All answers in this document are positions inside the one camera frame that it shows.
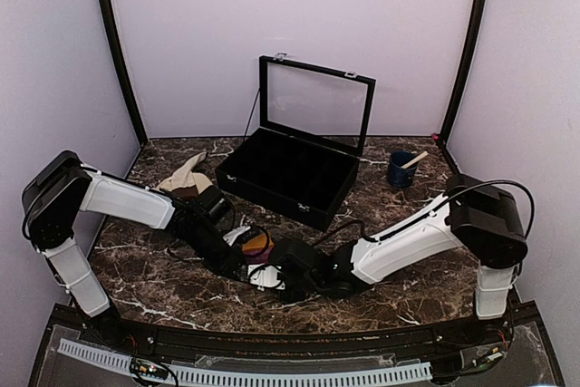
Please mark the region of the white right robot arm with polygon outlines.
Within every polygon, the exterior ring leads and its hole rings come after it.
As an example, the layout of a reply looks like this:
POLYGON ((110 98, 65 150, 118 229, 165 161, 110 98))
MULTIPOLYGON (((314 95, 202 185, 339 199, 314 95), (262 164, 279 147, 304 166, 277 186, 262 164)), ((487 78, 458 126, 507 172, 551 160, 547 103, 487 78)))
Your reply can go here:
POLYGON ((426 207, 372 237, 362 235, 332 254, 303 240, 281 239, 268 262, 280 270, 284 299, 295 302, 309 295, 356 295, 406 266, 465 247, 478 260, 478 272, 475 315, 463 324, 462 336, 481 345, 497 331, 528 253, 531 226, 522 224, 509 186, 523 187, 456 174, 426 207))

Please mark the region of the maroon purple striped sock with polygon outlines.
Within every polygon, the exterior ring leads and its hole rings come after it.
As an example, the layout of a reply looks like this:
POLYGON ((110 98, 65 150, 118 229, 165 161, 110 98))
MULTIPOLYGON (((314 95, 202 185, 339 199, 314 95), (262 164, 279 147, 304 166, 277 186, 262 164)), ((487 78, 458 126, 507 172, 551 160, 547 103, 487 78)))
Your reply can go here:
POLYGON ((242 245, 242 253, 248 264, 264 264, 273 246, 271 235, 258 229, 256 235, 242 245))

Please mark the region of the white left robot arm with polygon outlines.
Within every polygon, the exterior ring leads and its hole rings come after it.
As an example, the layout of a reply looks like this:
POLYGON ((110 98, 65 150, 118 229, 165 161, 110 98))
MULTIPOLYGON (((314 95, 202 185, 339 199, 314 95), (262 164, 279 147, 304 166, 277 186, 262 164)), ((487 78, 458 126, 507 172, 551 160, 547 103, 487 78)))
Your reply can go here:
POLYGON ((96 213, 165 231, 188 244, 218 276, 238 278, 247 261, 227 241, 218 221, 228 206, 211 187, 198 199, 146 189, 85 165, 70 150, 58 154, 23 190, 23 236, 48 261, 84 314, 92 331, 109 347, 128 339, 127 325, 113 314, 113 303, 79 248, 73 225, 81 213, 96 213))

